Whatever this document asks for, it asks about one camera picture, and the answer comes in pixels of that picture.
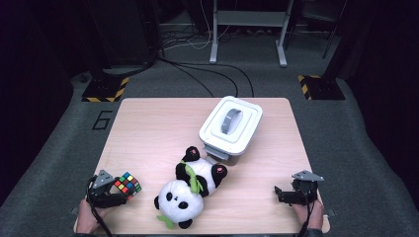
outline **stuffed panda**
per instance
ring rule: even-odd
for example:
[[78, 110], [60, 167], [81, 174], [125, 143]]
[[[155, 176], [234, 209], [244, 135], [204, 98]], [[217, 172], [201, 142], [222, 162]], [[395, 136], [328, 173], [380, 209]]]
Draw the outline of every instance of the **stuffed panda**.
[[168, 228], [176, 223], [189, 228], [193, 219], [204, 209], [204, 197], [211, 195], [227, 176], [227, 168], [201, 158], [197, 147], [191, 146], [176, 166], [176, 180], [167, 183], [154, 199]]

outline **rubik's cube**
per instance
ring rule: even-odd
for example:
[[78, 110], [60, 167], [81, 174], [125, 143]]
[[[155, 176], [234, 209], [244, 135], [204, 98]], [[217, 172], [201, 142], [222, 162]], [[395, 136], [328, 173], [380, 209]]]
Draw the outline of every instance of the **rubik's cube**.
[[131, 199], [141, 191], [141, 185], [138, 180], [129, 172], [126, 172], [123, 176], [116, 180], [115, 186], [124, 194], [128, 194], [128, 199]]

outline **white plastic container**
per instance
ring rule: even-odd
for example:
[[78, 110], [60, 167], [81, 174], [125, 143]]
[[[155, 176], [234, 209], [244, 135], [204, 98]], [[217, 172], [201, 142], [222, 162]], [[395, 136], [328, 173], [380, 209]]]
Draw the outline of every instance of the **white plastic container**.
[[200, 129], [204, 150], [227, 165], [244, 153], [262, 117], [260, 106], [228, 96], [221, 99]]

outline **yellow and black hazard tape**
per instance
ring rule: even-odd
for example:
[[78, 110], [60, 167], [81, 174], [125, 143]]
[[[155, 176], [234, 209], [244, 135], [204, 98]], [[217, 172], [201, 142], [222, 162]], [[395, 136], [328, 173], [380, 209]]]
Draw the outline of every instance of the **yellow and black hazard tape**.
[[298, 81], [299, 81], [299, 85], [301, 85], [302, 93], [304, 94], [304, 96], [305, 96], [305, 98], [307, 100], [311, 100], [312, 98], [311, 98], [310, 92], [308, 90], [308, 86], [307, 86], [307, 84], [305, 82], [305, 79], [306, 78], [317, 78], [317, 79], [320, 79], [321, 77], [320, 76], [298, 75]]
[[106, 98], [101, 98], [101, 97], [85, 97], [83, 98], [84, 102], [117, 102], [121, 96], [124, 93], [124, 90], [126, 89], [126, 84], [128, 83], [129, 78], [125, 78], [122, 82], [121, 82], [121, 86], [118, 89], [117, 93], [113, 96], [113, 97], [106, 97]]

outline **metal rack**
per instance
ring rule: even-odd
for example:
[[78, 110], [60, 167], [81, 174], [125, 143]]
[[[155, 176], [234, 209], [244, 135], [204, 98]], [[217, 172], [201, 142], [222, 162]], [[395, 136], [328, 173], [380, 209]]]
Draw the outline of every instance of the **metal rack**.
[[287, 67], [283, 43], [287, 33], [293, 0], [289, 0], [286, 12], [218, 11], [217, 0], [213, 0], [213, 35], [210, 63], [216, 63], [218, 53], [218, 26], [280, 27], [280, 39], [275, 40], [281, 67]]

